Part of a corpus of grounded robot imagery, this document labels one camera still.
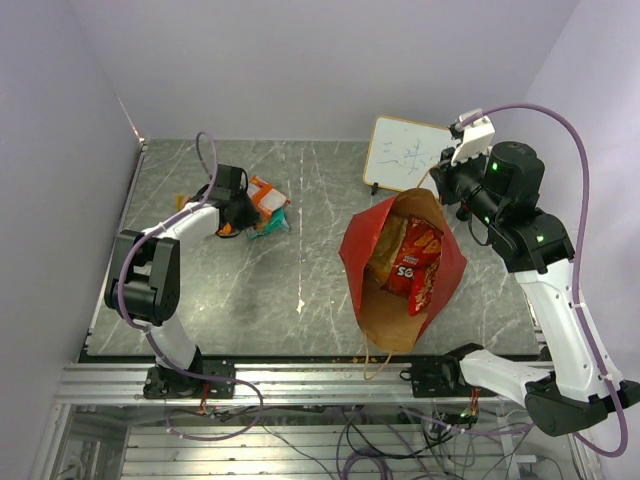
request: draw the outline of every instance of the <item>gray table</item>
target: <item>gray table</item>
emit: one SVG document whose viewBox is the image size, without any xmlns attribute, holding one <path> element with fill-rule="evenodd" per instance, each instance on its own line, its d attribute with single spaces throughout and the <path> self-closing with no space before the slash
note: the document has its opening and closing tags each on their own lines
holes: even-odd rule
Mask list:
<svg viewBox="0 0 640 480">
<path fill-rule="evenodd" d="M 244 167 L 291 198 L 291 231 L 252 241 L 244 234 L 214 236 L 184 253 L 178 313 L 187 333 L 206 354 L 361 354 L 363 337 L 338 249 L 351 216 L 391 195 L 380 191 L 372 197 L 362 182 L 367 143 L 220 141 L 218 152 L 222 163 Z M 206 180 L 192 141 L 149 141 L 126 227 L 143 229 L 164 220 L 175 211 L 175 194 L 195 193 Z M 454 210 L 447 216 L 469 264 L 414 353 L 444 353 L 468 342 L 500 354 L 537 353 L 520 287 L 490 248 L 474 243 Z M 102 305 L 89 353 L 151 350 Z"/>
</svg>

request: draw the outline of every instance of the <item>tabletop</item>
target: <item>tabletop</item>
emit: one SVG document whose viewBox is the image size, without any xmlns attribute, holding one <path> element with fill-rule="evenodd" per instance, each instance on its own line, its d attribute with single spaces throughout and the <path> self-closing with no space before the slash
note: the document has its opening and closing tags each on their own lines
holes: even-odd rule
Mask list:
<svg viewBox="0 0 640 480">
<path fill-rule="evenodd" d="M 291 229 L 254 240 L 244 233 L 211 236 L 183 252 L 178 314 L 188 335 L 205 354 L 362 354 L 338 250 L 352 215 L 394 194 L 379 190 L 372 196 L 363 183 L 368 143 L 227 140 L 217 146 L 221 163 L 243 167 L 291 199 Z M 203 150 L 210 152 L 209 146 Z M 125 227 L 157 224 L 175 212 L 176 194 L 193 194 L 206 182 L 193 141 L 147 140 Z M 445 214 L 468 265 L 454 297 L 412 353 L 442 354 L 470 342 L 498 354 L 538 353 L 513 276 L 491 248 L 474 242 L 455 209 Z M 101 304 L 88 353 L 146 355 L 151 349 Z"/>
</svg>

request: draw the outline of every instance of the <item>wall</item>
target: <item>wall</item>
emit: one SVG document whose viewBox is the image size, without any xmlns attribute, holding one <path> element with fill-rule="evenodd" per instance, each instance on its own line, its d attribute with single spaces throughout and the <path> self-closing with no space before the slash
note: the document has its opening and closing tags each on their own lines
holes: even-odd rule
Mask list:
<svg viewBox="0 0 640 480">
<path fill-rule="evenodd" d="M 138 141 L 66 0 L 0 2 L 0 478 L 82 345 Z"/>
<path fill-rule="evenodd" d="M 590 155 L 591 208 L 582 286 L 612 359 L 640 380 L 638 362 L 638 238 L 640 217 L 640 3 L 583 0 L 526 98 L 556 109 L 578 129 Z M 530 143 L 547 171 L 541 206 L 556 213 L 575 239 L 581 175 L 575 146 L 552 120 L 518 113 L 505 137 Z M 640 406 L 627 410 L 629 450 L 606 461 L 608 478 L 636 478 Z M 615 416 L 595 429 L 599 443 L 618 445 Z"/>
<path fill-rule="evenodd" d="M 578 0 L 72 3 L 143 137 L 319 140 L 521 99 Z"/>
</svg>

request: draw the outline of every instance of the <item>handwriting on whiteboard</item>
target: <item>handwriting on whiteboard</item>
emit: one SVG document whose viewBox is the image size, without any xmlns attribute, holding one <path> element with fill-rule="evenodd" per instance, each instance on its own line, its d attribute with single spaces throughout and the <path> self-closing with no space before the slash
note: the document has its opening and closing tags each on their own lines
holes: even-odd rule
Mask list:
<svg viewBox="0 0 640 480">
<path fill-rule="evenodd" d="M 381 165 L 393 163 L 402 170 L 406 170 L 407 175 L 411 175 L 416 170 L 424 171 L 424 167 L 433 163 L 433 155 L 425 157 L 428 155 L 427 152 L 421 151 L 419 138 L 416 138 L 416 142 L 411 148 L 400 150 L 394 150 L 393 142 L 382 142 L 382 144 L 387 148 L 382 151 L 383 158 L 377 163 Z"/>
</svg>

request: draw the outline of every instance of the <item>bag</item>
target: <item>bag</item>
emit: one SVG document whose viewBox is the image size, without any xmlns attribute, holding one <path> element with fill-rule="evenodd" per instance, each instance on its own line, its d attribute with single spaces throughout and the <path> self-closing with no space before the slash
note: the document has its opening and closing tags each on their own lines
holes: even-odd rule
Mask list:
<svg viewBox="0 0 640 480">
<path fill-rule="evenodd" d="M 379 272 L 368 266 L 374 250 L 380 250 L 376 249 L 376 244 L 387 218 L 396 225 L 402 223 L 397 221 L 398 218 L 406 219 L 407 222 L 412 219 L 424 220 L 441 232 L 439 258 L 431 258 L 429 263 L 434 273 L 432 284 L 429 285 L 430 299 L 414 315 L 410 314 L 409 299 L 391 293 L 388 287 L 385 288 Z M 406 233 L 402 235 L 401 241 L 404 241 Z M 416 341 L 453 296 L 467 265 L 440 204 L 430 190 L 423 188 L 406 190 L 354 215 L 342 240 L 340 258 L 345 266 L 351 301 L 360 329 L 379 349 L 399 353 L 412 350 Z M 397 270 L 400 266 L 394 257 L 392 268 Z"/>
</svg>

